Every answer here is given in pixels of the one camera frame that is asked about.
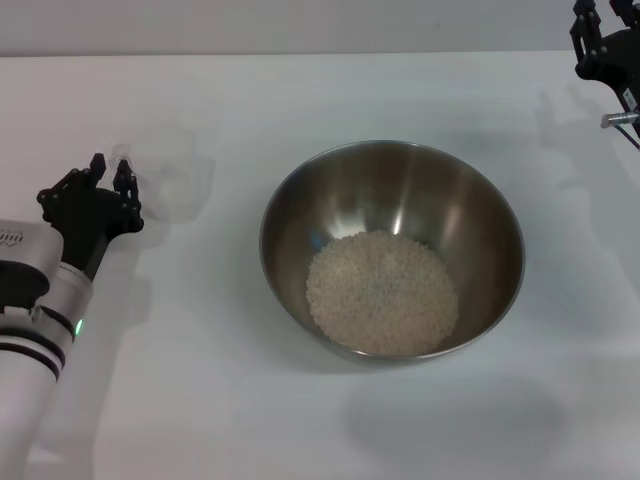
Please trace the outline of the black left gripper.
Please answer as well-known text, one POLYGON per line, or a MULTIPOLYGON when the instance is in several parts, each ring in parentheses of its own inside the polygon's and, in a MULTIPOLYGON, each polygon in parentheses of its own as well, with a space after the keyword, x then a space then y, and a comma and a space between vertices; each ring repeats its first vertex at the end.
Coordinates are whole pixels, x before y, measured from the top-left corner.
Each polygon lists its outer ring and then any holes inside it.
POLYGON ((63 237, 62 262, 94 279, 109 243, 123 233, 144 227, 137 176, 120 159, 113 179, 118 193, 96 188, 106 171, 103 153, 95 153, 89 166, 72 169, 36 199, 43 219, 63 237))

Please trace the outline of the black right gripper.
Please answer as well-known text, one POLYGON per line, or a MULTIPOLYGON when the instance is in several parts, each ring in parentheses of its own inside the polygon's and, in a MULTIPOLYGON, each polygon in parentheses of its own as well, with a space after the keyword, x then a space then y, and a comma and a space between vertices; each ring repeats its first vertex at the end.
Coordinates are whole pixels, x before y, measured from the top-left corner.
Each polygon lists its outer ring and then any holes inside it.
POLYGON ((627 124, 639 134, 640 6, 633 0, 610 0, 609 4, 629 29, 602 37, 595 1, 575 1, 575 20, 570 29, 577 59, 575 71, 582 80, 609 87, 622 108, 618 116, 633 114, 633 122, 627 124))

